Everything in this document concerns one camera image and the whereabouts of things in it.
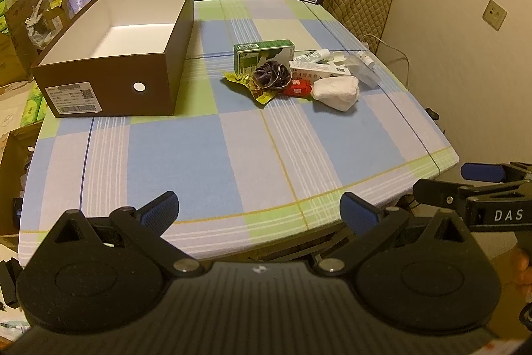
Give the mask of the person's right hand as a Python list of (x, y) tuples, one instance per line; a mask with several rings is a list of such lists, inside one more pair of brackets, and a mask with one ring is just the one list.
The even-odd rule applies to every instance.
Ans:
[(516, 289), (524, 296), (531, 296), (532, 267), (531, 257), (516, 245), (511, 251), (510, 263), (513, 273), (513, 282)]

